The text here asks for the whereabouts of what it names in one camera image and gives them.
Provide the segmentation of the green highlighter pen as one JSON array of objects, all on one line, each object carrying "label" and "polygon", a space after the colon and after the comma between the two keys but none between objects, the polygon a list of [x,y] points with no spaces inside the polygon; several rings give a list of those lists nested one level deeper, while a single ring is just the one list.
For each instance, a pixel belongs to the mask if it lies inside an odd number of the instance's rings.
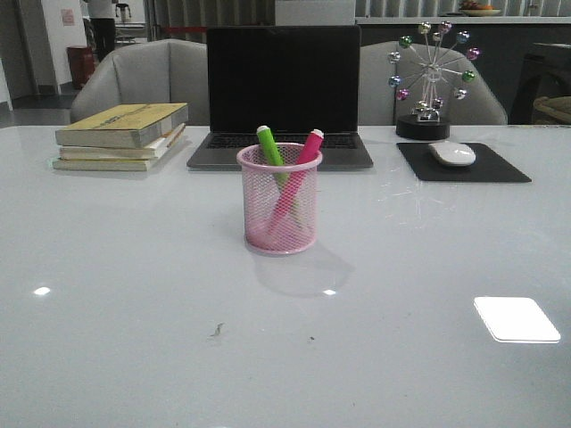
[{"label": "green highlighter pen", "polygon": [[[270,166],[283,166],[284,165],[283,158],[281,156],[280,151],[277,148],[277,144],[274,140],[270,128],[266,125],[261,125],[257,128],[256,134],[259,139],[259,143],[261,145],[261,149],[263,151],[267,163]],[[283,196],[285,194],[286,183],[289,178],[289,175],[286,173],[277,173],[274,174],[273,177],[274,180],[276,181],[280,195]],[[294,223],[298,227],[302,227],[302,219],[300,217],[297,200],[295,199],[292,200],[292,204],[288,211]]]}]

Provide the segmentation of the pink highlighter pen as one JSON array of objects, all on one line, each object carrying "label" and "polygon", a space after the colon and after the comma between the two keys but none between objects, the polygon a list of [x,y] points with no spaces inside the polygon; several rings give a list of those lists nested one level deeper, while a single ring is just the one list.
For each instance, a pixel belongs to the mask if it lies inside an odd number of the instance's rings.
[{"label": "pink highlighter pen", "polygon": [[[297,157],[297,165],[305,165],[316,160],[319,156],[320,146],[324,139],[324,133],[314,128],[308,135],[305,144]],[[272,235],[277,229],[281,220],[291,214],[294,209],[295,197],[302,186],[303,179],[307,170],[298,170],[293,172],[285,183],[285,188],[280,194],[275,209],[269,222],[268,232]]]}]

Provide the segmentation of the pink mesh pen holder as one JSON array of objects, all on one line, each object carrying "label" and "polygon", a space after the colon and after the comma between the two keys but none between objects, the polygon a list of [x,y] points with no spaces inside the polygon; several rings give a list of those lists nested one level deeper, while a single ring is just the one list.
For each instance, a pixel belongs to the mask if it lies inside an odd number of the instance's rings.
[{"label": "pink mesh pen holder", "polygon": [[[236,156],[242,170],[244,235],[258,251],[292,254],[308,249],[317,239],[317,182],[322,154],[319,153],[318,158],[310,163],[297,165],[296,160],[302,150],[300,144],[279,143],[277,148],[283,158],[283,166],[270,166],[257,144],[242,149]],[[304,169],[307,172],[295,197],[302,227],[298,227],[287,214],[271,235],[269,222],[280,197],[273,175],[286,173],[290,176]]]}]

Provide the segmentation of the grey open laptop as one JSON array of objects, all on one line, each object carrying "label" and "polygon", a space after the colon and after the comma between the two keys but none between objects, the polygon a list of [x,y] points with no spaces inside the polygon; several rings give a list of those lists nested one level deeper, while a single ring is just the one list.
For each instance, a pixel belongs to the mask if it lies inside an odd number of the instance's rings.
[{"label": "grey open laptop", "polygon": [[372,167],[358,133],[360,40],[356,25],[208,29],[210,132],[188,167],[237,170],[260,125],[278,143],[321,130],[323,170]]}]

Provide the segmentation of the middle white book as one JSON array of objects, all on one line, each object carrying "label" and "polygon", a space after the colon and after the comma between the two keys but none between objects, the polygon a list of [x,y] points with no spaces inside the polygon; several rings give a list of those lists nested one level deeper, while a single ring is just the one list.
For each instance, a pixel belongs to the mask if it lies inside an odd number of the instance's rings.
[{"label": "middle white book", "polygon": [[181,124],[169,133],[157,138],[143,148],[103,148],[63,146],[59,155],[64,160],[101,161],[101,160],[136,160],[146,161],[159,159],[182,136],[186,125]]}]

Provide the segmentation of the yellow top book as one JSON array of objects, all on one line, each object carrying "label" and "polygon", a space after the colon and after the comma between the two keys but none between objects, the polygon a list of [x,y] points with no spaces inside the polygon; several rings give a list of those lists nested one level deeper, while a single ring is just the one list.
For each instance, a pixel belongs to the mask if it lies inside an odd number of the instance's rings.
[{"label": "yellow top book", "polygon": [[55,132],[60,146],[142,148],[188,121],[187,103],[120,104]]}]

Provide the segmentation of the yellow book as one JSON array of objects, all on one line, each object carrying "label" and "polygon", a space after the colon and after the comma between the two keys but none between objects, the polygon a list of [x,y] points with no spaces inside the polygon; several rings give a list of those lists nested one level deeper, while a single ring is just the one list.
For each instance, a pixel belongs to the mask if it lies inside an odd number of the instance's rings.
[{"label": "yellow book", "polygon": [[60,146],[142,148],[188,121],[187,103],[120,104],[55,132]]},{"label": "yellow book", "polygon": [[100,161],[99,160],[64,160],[59,155],[57,158],[52,160],[51,165],[54,169],[65,169],[65,170],[147,171],[155,163],[157,163],[165,154],[163,154],[159,159],[153,159],[153,160],[100,160]]}]

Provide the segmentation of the white computer mouse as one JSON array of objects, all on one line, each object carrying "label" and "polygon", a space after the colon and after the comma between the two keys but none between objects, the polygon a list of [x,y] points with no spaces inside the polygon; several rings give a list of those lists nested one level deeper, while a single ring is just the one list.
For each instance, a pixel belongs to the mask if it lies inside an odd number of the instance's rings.
[{"label": "white computer mouse", "polygon": [[434,142],[428,145],[429,152],[444,166],[464,167],[476,161],[476,154],[467,144],[450,141]]}]

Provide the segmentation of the ferris wheel desk toy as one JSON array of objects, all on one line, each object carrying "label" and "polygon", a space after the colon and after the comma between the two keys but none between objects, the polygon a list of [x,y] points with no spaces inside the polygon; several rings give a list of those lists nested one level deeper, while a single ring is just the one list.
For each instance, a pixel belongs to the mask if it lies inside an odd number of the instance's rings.
[{"label": "ferris wheel desk toy", "polygon": [[450,21],[441,21],[435,25],[422,21],[418,24],[417,31],[425,39],[426,50],[423,53],[413,47],[413,37],[402,36],[398,39],[397,49],[386,56],[392,65],[402,61],[402,49],[409,49],[417,57],[412,62],[416,67],[413,73],[408,76],[395,74],[387,80],[387,85],[394,90],[395,99],[399,102],[407,100],[415,85],[421,87],[421,97],[411,107],[410,113],[401,115],[396,120],[398,136],[417,140],[442,140],[450,134],[450,122],[442,115],[445,100],[438,94],[437,85],[445,83],[452,88],[453,97],[462,100],[468,95],[468,90],[463,86],[476,79],[473,70],[456,71],[448,67],[452,61],[446,57],[452,49],[442,48],[442,43],[452,27]]}]

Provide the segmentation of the black mouse pad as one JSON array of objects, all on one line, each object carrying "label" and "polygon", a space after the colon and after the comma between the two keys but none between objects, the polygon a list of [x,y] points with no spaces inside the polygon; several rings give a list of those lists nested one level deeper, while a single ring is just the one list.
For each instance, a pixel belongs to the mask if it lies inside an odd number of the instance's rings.
[{"label": "black mouse pad", "polygon": [[476,160],[469,166],[439,163],[428,143],[398,143],[397,147],[418,179],[431,182],[529,183],[532,179],[502,158],[490,147],[468,143]]}]

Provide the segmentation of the bottom yellow book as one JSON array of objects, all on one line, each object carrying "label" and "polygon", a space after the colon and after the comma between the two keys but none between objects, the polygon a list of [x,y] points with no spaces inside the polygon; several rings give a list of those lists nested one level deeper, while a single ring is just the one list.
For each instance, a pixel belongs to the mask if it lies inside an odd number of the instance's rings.
[{"label": "bottom yellow book", "polygon": [[59,155],[57,158],[52,160],[51,165],[54,169],[65,169],[65,170],[147,171],[155,163],[157,163],[165,154],[163,154],[159,159],[153,159],[153,160],[100,160],[100,161],[99,160],[64,160]]}]

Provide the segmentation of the red trash bin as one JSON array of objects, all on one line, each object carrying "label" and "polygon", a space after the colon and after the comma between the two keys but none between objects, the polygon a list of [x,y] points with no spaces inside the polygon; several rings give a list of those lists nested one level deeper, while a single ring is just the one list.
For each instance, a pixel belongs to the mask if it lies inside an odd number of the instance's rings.
[{"label": "red trash bin", "polygon": [[95,71],[93,50],[90,46],[69,46],[66,48],[72,85],[81,89]]}]

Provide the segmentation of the person in background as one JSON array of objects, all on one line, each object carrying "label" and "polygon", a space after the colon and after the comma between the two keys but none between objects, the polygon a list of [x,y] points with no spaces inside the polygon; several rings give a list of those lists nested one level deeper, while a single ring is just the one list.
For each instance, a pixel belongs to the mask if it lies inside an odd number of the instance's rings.
[{"label": "person in background", "polygon": [[85,0],[94,29],[96,54],[99,62],[115,47],[115,5],[117,0]]}]

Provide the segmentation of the fruit bowl on counter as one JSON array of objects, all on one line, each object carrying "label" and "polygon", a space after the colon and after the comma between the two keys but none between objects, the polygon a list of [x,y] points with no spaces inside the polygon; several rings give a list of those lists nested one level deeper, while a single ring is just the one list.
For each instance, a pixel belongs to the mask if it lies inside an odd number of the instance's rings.
[{"label": "fruit bowl on counter", "polygon": [[468,17],[489,17],[499,15],[501,9],[495,9],[490,4],[478,1],[464,0],[459,2],[459,12]]}]

